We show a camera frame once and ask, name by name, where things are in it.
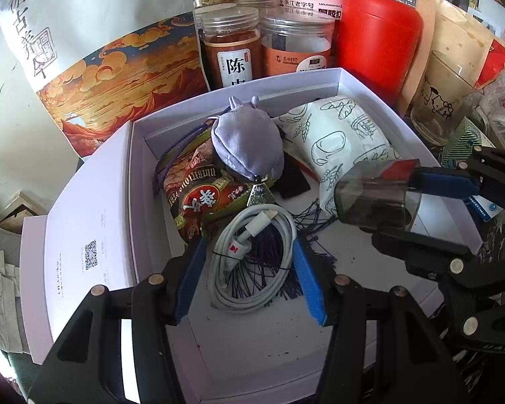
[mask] metal pendant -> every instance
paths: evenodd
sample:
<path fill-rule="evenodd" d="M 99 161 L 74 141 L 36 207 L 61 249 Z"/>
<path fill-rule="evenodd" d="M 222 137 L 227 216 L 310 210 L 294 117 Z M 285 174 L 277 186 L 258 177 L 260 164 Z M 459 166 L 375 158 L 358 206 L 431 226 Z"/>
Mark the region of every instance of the metal pendant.
<path fill-rule="evenodd" d="M 275 196 L 265 184 L 268 177 L 265 176 L 257 183 L 252 185 L 251 193 L 249 194 L 249 200 L 247 201 L 247 206 L 258 205 L 259 203 L 275 203 Z"/>

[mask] qr code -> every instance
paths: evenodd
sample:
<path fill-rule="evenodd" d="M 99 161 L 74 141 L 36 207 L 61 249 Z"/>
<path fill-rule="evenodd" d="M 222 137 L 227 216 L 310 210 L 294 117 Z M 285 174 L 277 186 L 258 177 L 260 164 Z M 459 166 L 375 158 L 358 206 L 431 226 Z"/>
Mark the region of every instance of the qr code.
<path fill-rule="evenodd" d="M 97 242 L 93 240 L 85 246 L 86 270 L 97 266 Z"/>

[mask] red canister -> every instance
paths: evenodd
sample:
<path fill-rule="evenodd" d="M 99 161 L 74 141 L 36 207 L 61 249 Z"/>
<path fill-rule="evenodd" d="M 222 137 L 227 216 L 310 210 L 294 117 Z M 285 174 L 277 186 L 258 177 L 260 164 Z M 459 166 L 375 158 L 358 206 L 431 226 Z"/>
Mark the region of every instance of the red canister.
<path fill-rule="evenodd" d="M 393 105 L 422 26 L 415 9 L 395 0 L 343 0 L 338 64 Z"/>

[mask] label sticker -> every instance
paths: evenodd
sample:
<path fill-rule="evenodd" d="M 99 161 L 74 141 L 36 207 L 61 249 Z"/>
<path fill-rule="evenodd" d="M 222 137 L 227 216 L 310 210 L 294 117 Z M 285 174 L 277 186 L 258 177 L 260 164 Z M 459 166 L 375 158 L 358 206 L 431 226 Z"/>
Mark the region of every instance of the label sticker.
<path fill-rule="evenodd" d="M 218 52 L 217 60 L 224 87 L 231 87 L 253 80 L 251 52 L 248 48 L 231 52 Z"/>
<path fill-rule="evenodd" d="M 327 67 L 327 59 L 322 55 L 314 55 L 310 58 L 303 59 L 297 65 L 296 72 L 298 71 L 309 71 L 309 70 L 321 70 Z"/>

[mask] purple plush pouch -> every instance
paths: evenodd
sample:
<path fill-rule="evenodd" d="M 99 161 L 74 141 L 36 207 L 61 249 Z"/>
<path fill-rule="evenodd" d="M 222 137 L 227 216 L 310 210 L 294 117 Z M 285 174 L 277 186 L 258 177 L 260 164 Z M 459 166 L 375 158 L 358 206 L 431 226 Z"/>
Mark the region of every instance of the purple plush pouch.
<path fill-rule="evenodd" d="M 211 128 L 213 146 L 228 167 L 256 181 L 278 179 L 284 168 L 283 141 L 271 117 L 259 109 L 257 97 L 250 104 L 230 97 L 230 112 Z"/>

